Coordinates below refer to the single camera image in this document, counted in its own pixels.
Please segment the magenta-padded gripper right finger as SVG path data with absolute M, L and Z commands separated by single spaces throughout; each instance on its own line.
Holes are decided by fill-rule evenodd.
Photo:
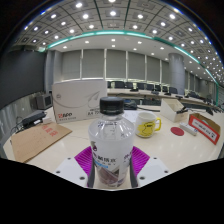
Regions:
M 170 174 L 164 163 L 133 147 L 130 162 L 130 182 L 133 188 L 143 187 Z

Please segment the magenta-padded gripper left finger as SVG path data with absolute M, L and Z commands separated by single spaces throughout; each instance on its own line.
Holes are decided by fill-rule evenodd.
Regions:
M 75 157 L 66 158 L 54 174 L 84 188 L 92 188 L 95 181 L 94 160 L 91 147 L 87 147 Z

